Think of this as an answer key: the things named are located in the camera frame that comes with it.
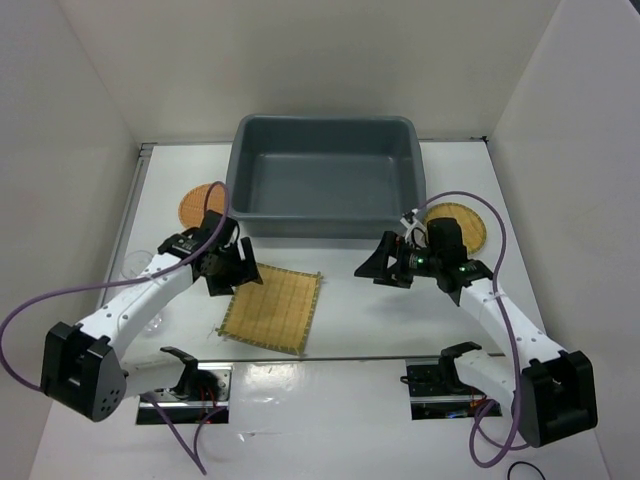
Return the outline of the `square bamboo mat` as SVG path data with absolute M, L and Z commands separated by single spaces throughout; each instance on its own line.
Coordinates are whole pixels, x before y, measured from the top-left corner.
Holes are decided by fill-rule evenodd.
M 258 348 L 300 356 L 316 311 L 321 273 L 266 264 L 258 266 L 262 282 L 236 289 L 217 334 Z

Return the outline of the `orange round woven basket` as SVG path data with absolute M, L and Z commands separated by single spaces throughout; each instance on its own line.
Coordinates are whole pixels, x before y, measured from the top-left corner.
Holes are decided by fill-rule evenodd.
M 182 198 L 178 207 L 182 232 L 200 227 L 208 211 L 222 216 L 228 212 L 228 207 L 229 193 L 224 184 L 209 183 L 194 187 Z

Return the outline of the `green-rimmed round bamboo tray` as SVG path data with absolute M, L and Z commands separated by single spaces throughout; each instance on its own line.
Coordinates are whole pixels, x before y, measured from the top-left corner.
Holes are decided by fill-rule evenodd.
M 439 218 L 454 218 L 458 222 L 469 255 L 478 253 L 485 246 L 488 237 L 486 225 L 470 207 L 456 202 L 437 204 L 426 212 L 423 224 Z

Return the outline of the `clear plastic cup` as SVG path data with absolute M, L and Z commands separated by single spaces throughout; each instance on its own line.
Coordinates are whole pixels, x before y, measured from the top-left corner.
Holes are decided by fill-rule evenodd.
M 137 250 L 129 253 L 123 260 L 121 277 L 124 280 L 138 278 L 148 267 L 153 259 L 153 254 L 146 250 Z
M 164 326 L 164 311 L 161 310 L 159 313 L 154 315 L 151 320 L 145 325 L 143 333 L 146 336 L 154 336 L 161 332 Z

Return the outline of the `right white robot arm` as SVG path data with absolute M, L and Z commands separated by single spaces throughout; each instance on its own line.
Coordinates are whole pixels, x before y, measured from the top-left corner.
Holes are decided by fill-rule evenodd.
M 474 388 L 511 413 L 518 433 L 539 448 L 591 430 L 598 423 L 593 366 L 542 332 L 500 289 L 495 274 L 471 259 L 458 222 L 427 223 L 424 244 L 413 235 L 384 232 L 372 255 L 354 274 L 378 285 L 411 287 L 432 278 L 469 314 L 509 358 L 501 363 L 474 342 L 442 350 L 438 381 L 450 393 Z

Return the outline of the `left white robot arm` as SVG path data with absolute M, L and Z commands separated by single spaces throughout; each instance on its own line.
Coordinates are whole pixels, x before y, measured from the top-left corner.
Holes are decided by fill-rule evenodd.
M 212 297 L 261 283 L 251 241 L 239 232 L 235 219 L 207 211 L 200 226 L 167 238 L 99 310 L 73 325 L 54 325 L 45 340 L 43 393 L 93 422 L 108 418 L 123 399 L 156 389 L 180 400 L 193 396 L 205 377 L 193 355 L 164 346 L 140 363 L 122 359 L 151 320 L 199 280 Z

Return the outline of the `grey plastic bin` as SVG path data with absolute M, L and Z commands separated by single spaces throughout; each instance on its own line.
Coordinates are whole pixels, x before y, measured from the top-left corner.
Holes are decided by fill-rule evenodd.
M 249 115 L 226 185 L 231 216 L 272 238 L 377 239 L 427 194 L 415 127 L 399 116 Z

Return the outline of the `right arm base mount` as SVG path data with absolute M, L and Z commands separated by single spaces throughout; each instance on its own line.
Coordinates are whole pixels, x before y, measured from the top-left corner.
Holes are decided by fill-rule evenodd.
M 463 342 L 443 349 L 438 358 L 405 361 L 400 382 L 407 386 L 414 421 L 469 418 L 487 404 L 484 392 L 461 383 L 454 372 L 455 358 L 480 349 L 474 342 Z

